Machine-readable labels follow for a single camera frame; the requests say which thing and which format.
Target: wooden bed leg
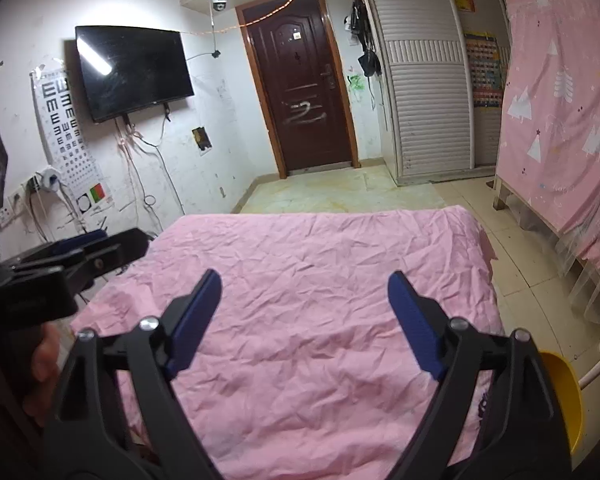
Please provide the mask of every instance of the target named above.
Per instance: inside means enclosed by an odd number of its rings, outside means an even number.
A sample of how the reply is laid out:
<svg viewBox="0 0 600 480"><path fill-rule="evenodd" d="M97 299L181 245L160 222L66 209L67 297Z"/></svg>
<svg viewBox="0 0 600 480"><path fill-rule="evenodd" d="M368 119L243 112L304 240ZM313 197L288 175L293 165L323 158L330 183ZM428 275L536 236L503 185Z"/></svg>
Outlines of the wooden bed leg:
<svg viewBox="0 0 600 480"><path fill-rule="evenodd" d="M504 201L507 199L507 196L510 195L510 191L507 189L507 186L504 186L502 179L499 176L496 176L495 178L493 191L493 208L496 211L506 208L507 204Z"/></svg>

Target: silver bolt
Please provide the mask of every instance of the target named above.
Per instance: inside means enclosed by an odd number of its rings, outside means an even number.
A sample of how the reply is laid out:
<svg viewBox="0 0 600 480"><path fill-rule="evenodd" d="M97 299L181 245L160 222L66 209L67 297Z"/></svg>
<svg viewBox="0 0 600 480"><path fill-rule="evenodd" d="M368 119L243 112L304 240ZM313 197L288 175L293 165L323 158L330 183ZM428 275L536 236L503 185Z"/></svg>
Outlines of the silver bolt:
<svg viewBox="0 0 600 480"><path fill-rule="evenodd" d="M518 341L526 343L531 339L531 334L524 328L519 328L515 331L513 337L515 337Z"/></svg>
<svg viewBox="0 0 600 480"><path fill-rule="evenodd" d="M78 332L78 339L80 341L86 342L95 337L96 333L91 328L84 328Z"/></svg>
<svg viewBox="0 0 600 480"><path fill-rule="evenodd" d="M469 322L464 317L452 317L449 325L454 330L466 330L469 328Z"/></svg>
<svg viewBox="0 0 600 480"><path fill-rule="evenodd" d="M140 320L140 330L144 330L145 332L151 332L151 330L155 330L158 328L160 321L155 316L147 316L143 317Z"/></svg>

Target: pink tablecloth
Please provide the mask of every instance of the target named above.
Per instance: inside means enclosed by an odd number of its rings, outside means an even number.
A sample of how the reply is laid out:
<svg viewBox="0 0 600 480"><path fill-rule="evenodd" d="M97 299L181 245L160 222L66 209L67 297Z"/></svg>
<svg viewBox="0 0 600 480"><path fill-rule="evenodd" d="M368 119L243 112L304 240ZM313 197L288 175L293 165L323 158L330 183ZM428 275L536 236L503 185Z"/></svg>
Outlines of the pink tablecloth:
<svg viewBox="0 0 600 480"><path fill-rule="evenodd" d="M159 315L203 271L224 290L174 389L228 480L381 479L422 418L436 383L421 372L391 311L387 279L480 330L502 330L493 250L465 209L374 214L199 215L178 220L147 256L72 323L112 334ZM454 460L478 431L481 376ZM141 430L129 384L129 422Z"/></svg>
<svg viewBox="0 0 600 480"><path fill-rule="evenodd" d="M600 270L600 0L507 0L496 174Z"/></svg>

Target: orange wooden door frame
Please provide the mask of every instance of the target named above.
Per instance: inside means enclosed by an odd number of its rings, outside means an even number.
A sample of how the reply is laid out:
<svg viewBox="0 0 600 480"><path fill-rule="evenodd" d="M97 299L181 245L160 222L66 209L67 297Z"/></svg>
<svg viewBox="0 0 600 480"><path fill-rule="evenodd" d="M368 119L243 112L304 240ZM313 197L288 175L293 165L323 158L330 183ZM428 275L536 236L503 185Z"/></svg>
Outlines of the orange wooden door frame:
<svg viewBox="0 0 600 480"><path fill-rule="evenodd" d="M241 6L235 7L235 12L238 16L238 23L244 25L246 20L244 19L244 10L254 7L259 4L271 2L273 0L253 0L252 2L242 4ZM340 90L340 97L342 99L342 107L344 108L344 115L347 125L347 137L349 138L349 147L351 150L351 164L354 168L360 167L360 161L358 160L358 144L356 142L356 131L353 125L353 116L351 115L351 108L349 105L349 94L347 93L347 85L344 80L344 72L342 71L342 60L340 59L340 51L338 50L338 44L336 43L336 37L333 33L333 27L331 27L331 19L327 11L327 3L325 0L318 0L320 3L320 17L322 19L322 25L327 34L327 41L331 49L331 55L333 56L333 62L335 67L336 79L338 81L338 89ZM247 51L247 58L249 59L249 67L251 68L251 74L253 75L253 81L256 85L256 92L258 93L258 99L260 101L260 107L262 108L262 115L264 116L264 122L269 132L269 140L273 149L273 155L276 159L276 165L278 167L278 174L280 178L286 178L286 166L285 159L282 156L282 149L280 147L280 139L276 131L276 125L273 121L273 116L267 100L267 93L264 89L264 80L260 72L260 65L258 64L258 58L256 51L253 46L253 39L251 38L248 27L241 27L242 40L244 41L244 48Z"/></svg>

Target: yellow poster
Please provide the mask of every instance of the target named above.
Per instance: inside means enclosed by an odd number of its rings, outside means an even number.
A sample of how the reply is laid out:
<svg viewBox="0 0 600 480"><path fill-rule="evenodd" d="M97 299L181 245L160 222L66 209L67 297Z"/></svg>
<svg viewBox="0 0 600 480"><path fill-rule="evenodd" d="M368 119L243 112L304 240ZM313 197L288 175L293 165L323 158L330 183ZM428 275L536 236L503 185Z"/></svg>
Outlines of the yellow poster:
<svg viewBox="0 0 600 480"><path fill-rule="evenodd" d="M474 0L455 0L458 10L466 10L467 12L475 12Z"/></svg>

